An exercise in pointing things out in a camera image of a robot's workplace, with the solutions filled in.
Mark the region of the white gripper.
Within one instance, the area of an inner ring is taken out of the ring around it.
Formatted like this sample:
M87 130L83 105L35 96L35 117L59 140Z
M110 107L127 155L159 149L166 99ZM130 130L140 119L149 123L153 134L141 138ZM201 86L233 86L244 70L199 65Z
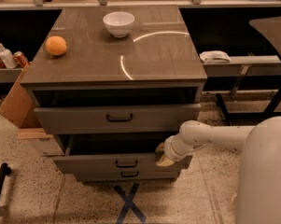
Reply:
M156 147L155 152L163 152L164 154L156 162L156 165L159 167L171 166L175 161L181 161L203 147L205 147L205 141L193 135L182 133L172 135Z

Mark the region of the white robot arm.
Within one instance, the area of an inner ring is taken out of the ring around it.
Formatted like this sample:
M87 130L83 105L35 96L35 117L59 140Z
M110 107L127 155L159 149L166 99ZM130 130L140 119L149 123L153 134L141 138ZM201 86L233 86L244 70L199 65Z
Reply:
M206 145L242 154L235 224L281 224L281 116L255 126L210 126L184 122L158 146L158 166L170 166Z

